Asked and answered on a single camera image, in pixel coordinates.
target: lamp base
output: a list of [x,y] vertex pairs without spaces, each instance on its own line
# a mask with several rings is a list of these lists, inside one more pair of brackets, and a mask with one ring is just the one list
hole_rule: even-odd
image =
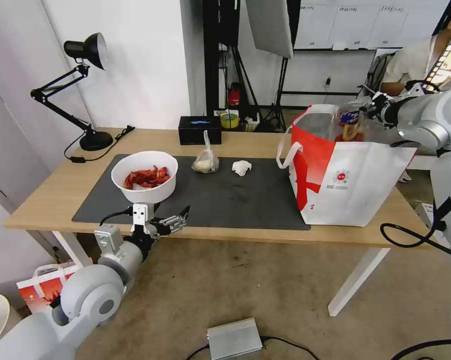
[[108,148],[114,139],[104,131],[88,130],[80,141],[80,147],[85,151],[97,151]]

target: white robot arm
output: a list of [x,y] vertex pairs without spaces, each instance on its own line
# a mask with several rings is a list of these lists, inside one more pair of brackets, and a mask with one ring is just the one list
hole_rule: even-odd
[[437,206],[434,216],[438,217],[434,219],[434,225],[442,227],[440,230],[451,250],[451,89],[399,101],[379,94],[371,108],[372,115],[389,127],[397,127],[398,134],[405,140],[430,149],[445,150],[434,163],[430,178]]
[[102,225],[94,232],[102,250],[98,264],[79,269],[64,284],[60,303],[34,313],[0,340],[0,360],[73,360],[76,349],[117,311],[155,241],[186,225],[189,207],[179,215],[154,219],[154,205],[133,205],[134,232]]

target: red fire extinguisher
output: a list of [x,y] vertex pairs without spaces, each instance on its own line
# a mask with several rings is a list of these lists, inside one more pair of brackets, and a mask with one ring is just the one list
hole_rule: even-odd
[[238,82],[233,82],[230,85],[229,93],[227,95],[227,104],[229,106],[239,105],[241,100],[240,84]]

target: red crayfish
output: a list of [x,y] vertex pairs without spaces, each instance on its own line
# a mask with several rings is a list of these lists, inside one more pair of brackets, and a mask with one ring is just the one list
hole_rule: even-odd
[[160,184],[165,183],[171,177],[167,173],[167,167],[161,167],[158,169],[154,165],[153,170],[138,170],[131,171],[130,174],[125,178],[124,188],[132,190],[134,184],[138,184],[143,188],[155,188]]

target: desk lamp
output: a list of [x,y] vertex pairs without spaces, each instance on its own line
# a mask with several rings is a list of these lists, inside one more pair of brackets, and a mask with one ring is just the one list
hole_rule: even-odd
[[[45,84],[42,87],[32,90],[30,92],[30,96],[37,102],[45,105],[55,113],[69,120],[75,126],[84,130],[85,136],[83,136],[79,141],[80,147],[83,150],[96,151],[105,149],[113,142],[112,136],[109,133],[104,131],[95,131],[92,128],[91,123],[81,120],[65,112],[57,105],[49,102],[49,98],[52,95],[57,94],[65,88],[68,88],[69,86],[87,77],[90,66],[85,63],[85,60],[88,60],[97,68],[104,70],[105,65],[107,64],[107,48],[104,37],[100,32],[98,32],[89,36],[84,42],[66,41],[64,43],[64,51],[68,56],[73,58],[78,65],[73,70],[65,73],[57,79]],[[79,77],[74,78],[66,84],[54,86],[54,84],[76,72],[80,74]]]

